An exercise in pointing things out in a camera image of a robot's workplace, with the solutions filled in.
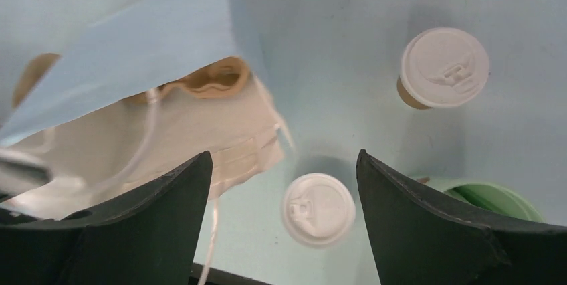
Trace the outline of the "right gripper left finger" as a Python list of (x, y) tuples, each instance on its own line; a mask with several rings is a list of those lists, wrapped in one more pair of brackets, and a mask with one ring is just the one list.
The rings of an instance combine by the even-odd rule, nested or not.
[(203, 152), (63, 220), (1, 212), (2, 284), (188, 284), (212, 174)]

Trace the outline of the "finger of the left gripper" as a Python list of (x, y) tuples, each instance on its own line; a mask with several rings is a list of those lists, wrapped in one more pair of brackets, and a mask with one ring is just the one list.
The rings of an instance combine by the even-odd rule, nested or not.
[(1, 148), (1, 199), (9, 199), (51, 182), (51, 170), (40, 158)]

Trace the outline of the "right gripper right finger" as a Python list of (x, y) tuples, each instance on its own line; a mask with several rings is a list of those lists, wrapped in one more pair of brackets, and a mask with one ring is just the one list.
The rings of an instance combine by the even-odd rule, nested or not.
[(566, 228), (468, 205), (365, 150), (356, 179), (382, 284), (565, 284)]

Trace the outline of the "stack of white lids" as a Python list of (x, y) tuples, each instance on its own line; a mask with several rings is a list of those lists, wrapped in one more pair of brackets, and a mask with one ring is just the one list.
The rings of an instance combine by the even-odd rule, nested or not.
[(288, 234), (312, 248), (327, 248), (345, 238), (356, 219), (351, 192), (337, 178), (309, 173), (294, 179), (281, 201)]

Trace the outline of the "white coffee cup lid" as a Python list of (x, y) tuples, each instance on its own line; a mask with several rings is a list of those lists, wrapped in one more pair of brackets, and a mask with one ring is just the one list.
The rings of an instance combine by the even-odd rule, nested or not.
[(483, 90), (489, 71), (489, 56), (474, 36), (460, 29), (436, 27), (407, 44), (399, 77), (420, 103), (456, 108)]

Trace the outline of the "light blue paper bag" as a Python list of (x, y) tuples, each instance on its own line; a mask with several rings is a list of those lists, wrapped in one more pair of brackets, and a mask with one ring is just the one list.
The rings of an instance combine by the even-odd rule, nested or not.
[[(234, 96), (157, 88), (237, 56), (251, 75)], [(282, 158), (286, 126), (263, 85), (257, 32), (242, 0), (142, 0), (87, 28), (1, 128), (1, 148), (45, 161), (51, 182), (3, 199), (9, 217), (60, 221), (209, 152), (207, 202)]]

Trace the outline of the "green cylindrical container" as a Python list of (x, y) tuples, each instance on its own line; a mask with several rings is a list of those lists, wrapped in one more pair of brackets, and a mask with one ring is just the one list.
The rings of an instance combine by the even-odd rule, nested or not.
[(452, 198), (508, 217), (544, 223), (538, 210), (511, 189), (487, 181), (442, 177), (416, 179)]

